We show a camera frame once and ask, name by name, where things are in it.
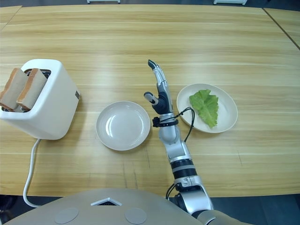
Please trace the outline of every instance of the white cable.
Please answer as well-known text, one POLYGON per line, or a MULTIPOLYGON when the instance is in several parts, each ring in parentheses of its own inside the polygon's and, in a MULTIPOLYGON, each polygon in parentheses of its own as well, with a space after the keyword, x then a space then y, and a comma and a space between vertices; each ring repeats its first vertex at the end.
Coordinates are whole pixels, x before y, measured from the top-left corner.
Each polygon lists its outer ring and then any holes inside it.
POLYGON ((40 205, 35 205, 35 204, 32 204, 31 202, 28 201, 27 199, 27 192, 28 192, 28 187, 30 185, 30 181, 31 181, 31 178, 32 178, 32 174, 33 174, 33 166, 34 166, 34 152, 39 144, 39 142, 41 141, 41 139, 37 139, 37 141, 34 143, 33 147, 32 147, 32 150, 31 150, 31 156, 30 156, 30 166, 29 166, 29 173, 28 173, 28 177, 27 177, 27 180, 26 180, 26 183, 25 183, 25 186, 24 186, 24 190, 23 190, 23 199, 24 199, 24 202, 26 204, 28 204, 29 206, 31 207, 34 207, 34 208, 37 208, 39 207, 40 205))

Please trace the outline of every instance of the lettuce leaf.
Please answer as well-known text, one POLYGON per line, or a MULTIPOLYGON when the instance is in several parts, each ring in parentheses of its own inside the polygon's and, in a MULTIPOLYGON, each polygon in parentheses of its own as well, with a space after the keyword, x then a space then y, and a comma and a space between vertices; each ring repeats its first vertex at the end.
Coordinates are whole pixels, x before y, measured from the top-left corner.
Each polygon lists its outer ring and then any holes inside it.
POLYGON ((217 125, 219 108, 217 96, 210 95, 210 90, 199 90, 189 97, 189 101, 210 128, 217 125))

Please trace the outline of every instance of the empty plate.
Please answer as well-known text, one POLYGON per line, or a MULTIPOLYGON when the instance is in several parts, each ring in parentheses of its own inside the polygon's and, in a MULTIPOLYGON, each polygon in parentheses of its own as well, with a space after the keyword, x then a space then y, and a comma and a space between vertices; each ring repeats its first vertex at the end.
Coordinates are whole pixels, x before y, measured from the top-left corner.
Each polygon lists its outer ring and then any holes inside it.
MULTIPOLYGON (((218 117, 217 117, 217 125, 213 128, 210 128, 198 115, 197 110, 195 110, 195 121, 194 128, 197 130, 201 130, 207 133, 221 133, 227 131, 232 128, 238 119, 238 108, 232 97, 228 95, 222 89, 204 83, 196 83, 189 85, 183 88, 178 96, 177 96, 177 108, 178 111, 181 112, 187 107, 192 107, 189 102, 189 97, 199 90, 211 90, 211 95, 216 95, 218 97, 218 117)), ((186 111, 182 116, 182 119, 189 125, 192 122, 192 112, 186 111)))
POLYGON ((128 101, 115 102, 99 115, 96 132, 108 148, 125 151, 140 145, 150 131, 150 118, 138 104, 128 101))

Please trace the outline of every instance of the toast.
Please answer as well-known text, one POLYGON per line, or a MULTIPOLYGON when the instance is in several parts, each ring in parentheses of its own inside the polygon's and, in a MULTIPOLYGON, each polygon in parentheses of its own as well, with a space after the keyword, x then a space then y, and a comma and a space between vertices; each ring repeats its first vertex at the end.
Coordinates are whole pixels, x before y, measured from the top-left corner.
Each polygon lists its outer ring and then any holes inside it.
POLYGON ((14 68, 5 84, 4 90, 0 92, 0 105, 14 112, 18 107, 16 101, 27 80, 27 75, 20 68, 14 68))
POLYGON ((46 81, 47 78, 39 69, 32 69, 16 102, 27 111, 32 109, 46 81))

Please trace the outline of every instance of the floor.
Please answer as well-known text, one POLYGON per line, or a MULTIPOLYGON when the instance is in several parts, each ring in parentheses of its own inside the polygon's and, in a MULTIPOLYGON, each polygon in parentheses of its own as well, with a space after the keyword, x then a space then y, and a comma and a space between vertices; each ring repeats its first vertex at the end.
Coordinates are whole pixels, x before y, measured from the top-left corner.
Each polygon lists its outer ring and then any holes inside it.
MULTIPOLYGON (((212 5, 213 0, 121 0, 121 4, 194 4, 212 5)), ((61 5, 61 0, 1 0, 0 7, 23 5, 47 6, 61 5)), ((64 0, 64 5, 86 4, 86 0, 64 0)), ((114 2, 91 3, 91 4, 116 4, 114 2)), ((278 8, 300 11, 300 0, 248 0, 246 7, 278 8)), ((59 197, 29 197, 35 204, 46 204, 59 197)), ((257 197, 224 197, 212 198, 215 209, 222 211, 240 221, 255 225, 298 225, 300 224, 300 194, 257 196, 257 197)), ((22 197, 18 196, 17 202, 11 209, 14 216, 19 216, 29 210, 22 197)), ((3 222, 7 218, 1 215, 3 222)))
MULTIPOLYGON (((81 5, 86 0, 1 0, 0 7, 7 6, 52 6, 52 5, 81 5)), ((91 4, 117 4, 116 2, 93 2, 91 4)), ((121 4, 184 4, 184 5, 212 5, 213 0, 121 0, 121 4)), ((240 6, 241 4, 221 4, 224 6, 240 6)), ((279 8, 300 11, 300 0, 248 0, 246 7, 279 8)))

